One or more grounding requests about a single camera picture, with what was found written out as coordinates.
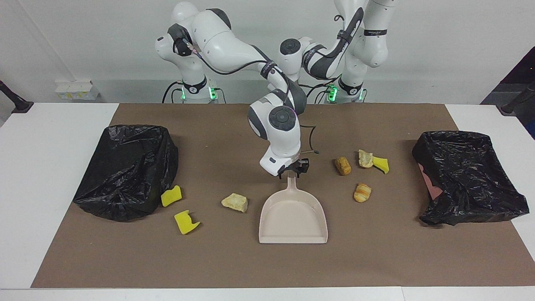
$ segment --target black plastic bag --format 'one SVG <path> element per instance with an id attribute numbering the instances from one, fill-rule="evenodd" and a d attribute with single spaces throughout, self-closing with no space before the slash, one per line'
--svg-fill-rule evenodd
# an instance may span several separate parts
<path id="1" fill-rule="evenodd" d="M 104 129 L 73 202 L 114 221 L 149 215 L 161 204 L 178 169 L 169 131 L 156 125 Z"/>
<path id="2" fill-rule="evenodd" d="M 526 198 L 505 174 L 487 135 L 425 132 L 412 156 L 436 186 L 431 189 L 442 190 L 420 216 L 426 224 L 508 221 L 529 213 Z"/>

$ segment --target yellow piece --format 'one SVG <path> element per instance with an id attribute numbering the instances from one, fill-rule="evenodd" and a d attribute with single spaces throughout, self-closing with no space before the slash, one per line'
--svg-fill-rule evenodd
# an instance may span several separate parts
<path id="1" fill-rule="evenodd" d="M 334 160 L 334 164 L 336 165 L 336 168 L 338 169 L 338 172 L 342 176 L 347 176 L 351 173 L 351 165 L 349 165 L 349 161 L 347 161 L 346 157 L 338 157 Z"/>
<path id="2" fill-rule="evenodd" d="M 196 222 L 192 224 L 192 218 L 191 216 L 189 216 L 189 210 L 175 214 L 174 220 L 177 221 L 178 229 L 180 230 L 180 233 L 182 233 L 182 235 L 188 234 L 193 229 L 197 228 L 197 226 L 201 223 Z"/>
<path id="3" fill-rule="evenodd" d="M 388 159 L 373 157 L 373 165 L 382 170 L 385 174 L 390 171 L 390 167 L 388 167 Z"/>
<path id="4" fill-rule="evenodd" d="M 373 166 L 373 153 L 367 153 L 361 149 L 358 150 L 358 165 L 364 168 L 370 168 Z"/>
<path id="5" fill-rule="evenodd" d="M 169 206 L 169 204 L 174 203 L 178 200 L 182 199 L 182 191 L 180 190 L 180 186 L 175 186 L 173 189 L 166 190 L 162 194 L 162 205 L 164 207 Z"/>
<path id="6" fill-rule="evenodd" d="M 357 185 L 357 189 L 355 189 L 355 193 L 353 193 L 353 198 L 355 201 L 362 203 L 366 202 L 370 198 L 371 194 L 371 188 L 363 183 L 360 183 Z"/>
<path id="7" fill-rule="evenodd" d="M 233 193 L 221 201 L 223 206 L 245 213 L 247 211 L 247 198 Z"/>

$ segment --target wall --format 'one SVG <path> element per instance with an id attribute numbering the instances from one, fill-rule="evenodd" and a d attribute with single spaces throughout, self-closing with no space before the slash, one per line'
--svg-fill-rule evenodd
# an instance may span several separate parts
<path id="1" fill-rule="evenodd" d="M 106 102 L 160 101 L 180 74 L 158 58 L 154 40 L 166 32 L 177 2 L 2 0 L 0 78 L 34 101 L 59 101 L 61 79 L 93 80 Z M 328 45 L 340 26 L 328 0 L 192 2 L 223 9 L 238 37 L 272 57 L 288 37 Z M 533 47 L 534 11 L 532 0 L 400 1 L 388 30 L 390 57 L 369 71 L 366 100 L 481 102 Z M 245 95 L 262 95 L 263 84 L 247 80 L 261 79 L 239 72 L 220 85 L 230 101 L 252 101 Z M 11 108 L 2 97 L 0 122 Z"/>

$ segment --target brown mat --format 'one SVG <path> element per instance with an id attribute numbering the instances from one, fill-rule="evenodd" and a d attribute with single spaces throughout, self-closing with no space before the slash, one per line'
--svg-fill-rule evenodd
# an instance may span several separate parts
<path id="1" fill-rule="evenodd" d="M 510 222 L 425 227 L 417 219 L 429 201 L 411 156 L 424 131 L 456 130 L 443 105 L 309 106 L 302 124 L 318 124 L 320 155 L 309 154 L 300 189 L 322 203 L 325 245 L 261 245 L 263 202 L 285 188 L 258 161 L 267 142 L 246 119 L 247 105 L 121 104 L 111 124 L 157 124 L 179 147 L 175 182 L 185 198 L 129 223 L 68 209 L 33 288 L 248 288 L 345 286 L 535 285 L 535 263 Z M 308 130 L 302 131 L 303 149 Z M 391 171 L 355 167 L 362 148 L 389 160 Z M 353 172 L 332 164 L 346 156 Z M 358 182 L 373 188 L 353 199 Z M 242 214 L 220 201 L 249 198 Z M 202 224 L 187 236 L 173 215 L 189 209 Z"/>

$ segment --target table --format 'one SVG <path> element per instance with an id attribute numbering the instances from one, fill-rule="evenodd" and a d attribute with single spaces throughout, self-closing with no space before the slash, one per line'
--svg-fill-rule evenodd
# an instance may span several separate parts
<path id="1" fill-rule="evenodd" d="M 108 126 L 117 104 L 37 103 L 24 115 L 13 115 L 0 128 L 0 275 L 1 299 L 528 299 L 535 287 L 514 288 L 313 288 L 313 289 L 28 289 L 72 200 L 102 128 Z M 535 141 L 513 117 L 501 116 L 493 106 L 447 106 L 460 130 L 488 134 L 504 170 L 532 208 L 535 202 Z M 57 144 L 68 145 L 58 151 Z M 22 162 L 15 159 L 24 158 Z M 59 175 L 62 189 L 49 175 Z M 39 202 L 55 199 L 54 206 Z M 19 200 L 17 206 L 7 200 Z M 513 221 L 531 255 L 535 217 Z"/>

